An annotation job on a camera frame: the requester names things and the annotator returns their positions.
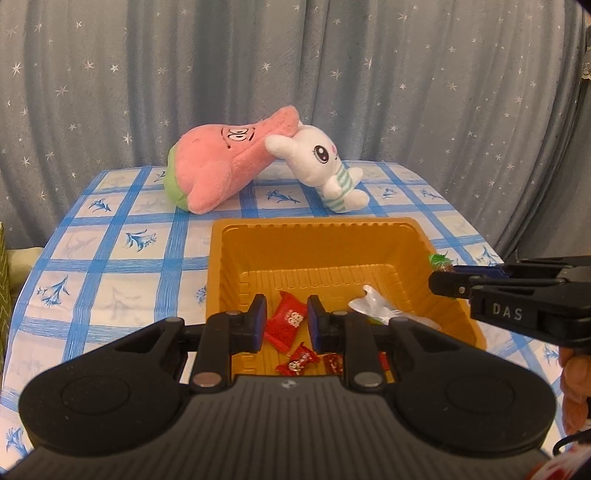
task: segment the red candy wrapper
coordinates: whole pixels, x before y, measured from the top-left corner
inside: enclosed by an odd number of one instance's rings
[[[276,370],[281,375],[295,377],[301,375],[308,364],[317,364],[318,362],[320,362],[320,358],[312,350],[305,347],[304,342],[302,342],[291,354],[290,360],[286,364],[277,365]]]
[[[281,301],[273,317],[267,320],[265,339],[284,355],[296,338],[297,329],[307,315],[307,307],[291,293],[281,291]]]
[[[343,357],[338,353],[329,353],[324,356],[324,367],[329,375],[343,376]]]

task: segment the bunny plush eye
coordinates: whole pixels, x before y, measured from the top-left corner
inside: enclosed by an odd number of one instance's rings
[[[327,163],[329,160],[329,152],[322,145],[316,145],[314,147],[314,156],[320,163]]]

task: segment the blue checkered tablecloth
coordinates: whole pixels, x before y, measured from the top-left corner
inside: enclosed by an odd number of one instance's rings
[[[369,206],[348,215],[411,217],[434,247],[458,264],[492,265],[495,251],[430,185],[397,164],[362,167],[359,188]],[[0,398],[0,467],[10,468],[31,445],[18,397],[43,370],[167,316],[205,321],[207,257],[212,222],[220,218],[334,215],[316,191],[277,161],[238,195],[206,215],[176,209],[164,192],[162,167],[100,173],[49,240],[12,319]],[[489,351],[547,380],[561,400],[557,349],[481,325]],[[545,448],[564,436],[560,409]]]

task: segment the pink starfish plush toy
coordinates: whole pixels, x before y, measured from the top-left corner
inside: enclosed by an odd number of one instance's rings
[[[204,214],[238,193],[274,160],[265,148],[271,134],[293,137],[300,116],[293,106],[252,125],[201,125],[168,153],[164,188],[176,205]]]

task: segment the golden plastic tray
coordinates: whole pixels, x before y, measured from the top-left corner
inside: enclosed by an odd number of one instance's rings
[[[466,302],[435,296],[428,287],[431,242],[419,224],[399,219],[228,219],[213,224],[207,277],[207,316],[225,310],[246,311],[254,295],[267,297],[269,317],[279,291],[306,303],[318,295],[328,312],[350,310],[348,303],[377,289],[400,310],[427,317],[443,332],[485,349],[485,338],[469,317]],[[311,348],[307,321],[292,350],[304,342]],[[277,375],[287,361],[266,340],[260,353],[232,360],[233,374]],[[325,374],[324,362],[306,375]]]

